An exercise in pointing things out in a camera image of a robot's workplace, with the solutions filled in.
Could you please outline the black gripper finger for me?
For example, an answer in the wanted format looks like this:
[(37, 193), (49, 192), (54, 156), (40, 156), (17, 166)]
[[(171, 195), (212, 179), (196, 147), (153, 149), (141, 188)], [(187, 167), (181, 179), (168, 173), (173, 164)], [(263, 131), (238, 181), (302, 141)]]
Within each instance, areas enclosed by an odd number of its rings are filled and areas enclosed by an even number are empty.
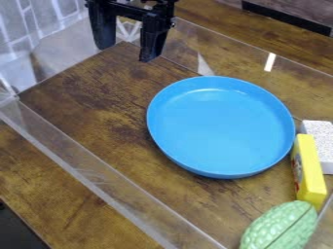
[(139, 53), (139, 60), (141, 62), (153, 60), (161, 54), (168, 29), (168, 22), (163, 19), (143, 21)]
[(116, 15), (107, 7), (89, 6), (88, 17), (95, 45), (104, 50), (116, 43)]

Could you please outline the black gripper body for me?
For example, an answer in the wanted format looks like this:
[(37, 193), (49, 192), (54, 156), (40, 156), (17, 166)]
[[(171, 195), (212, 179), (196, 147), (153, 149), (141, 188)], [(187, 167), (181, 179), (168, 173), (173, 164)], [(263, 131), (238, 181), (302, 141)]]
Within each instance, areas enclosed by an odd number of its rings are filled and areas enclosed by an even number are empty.
[(103, 22), (115, 22), (117, 17), (136, 21), (169, 22), (177, 0), (85, 0), (88, 15)]

